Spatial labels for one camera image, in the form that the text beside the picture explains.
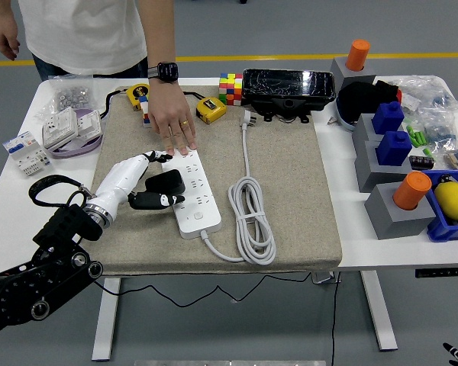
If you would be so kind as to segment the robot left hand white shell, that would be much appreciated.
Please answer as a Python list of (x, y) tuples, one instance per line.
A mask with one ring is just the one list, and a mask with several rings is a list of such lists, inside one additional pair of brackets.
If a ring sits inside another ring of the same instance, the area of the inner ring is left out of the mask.
[(163, 210), (181, 204), (185, 198), (180, 194), (144, 191), (134, 193), (137, 183), (151, 162), (168, 162), (172, 156), (151, 150), (115, 164), (96, 190), (87, 200), (84, 211), (102, 228), (109, 227), (117, 217), (118, 207), (128, 202), (135, 210)]

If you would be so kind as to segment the person's left hand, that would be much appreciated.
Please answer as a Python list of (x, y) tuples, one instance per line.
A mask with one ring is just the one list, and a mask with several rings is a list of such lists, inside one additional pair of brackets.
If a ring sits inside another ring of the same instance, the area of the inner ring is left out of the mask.
[(153, 130), (160, 135), (166, 152), (183, 156), (197, 148), (192, 112), (178, 82), (149, 80), (148, 114)]

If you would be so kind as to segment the person's right hand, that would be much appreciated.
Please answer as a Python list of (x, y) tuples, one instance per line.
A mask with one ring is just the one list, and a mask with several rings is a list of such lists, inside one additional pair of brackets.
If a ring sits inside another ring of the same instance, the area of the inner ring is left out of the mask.
[(15, 61), (19, 54), (18, 26), (12, 13), (0, 14), (0, 53)]

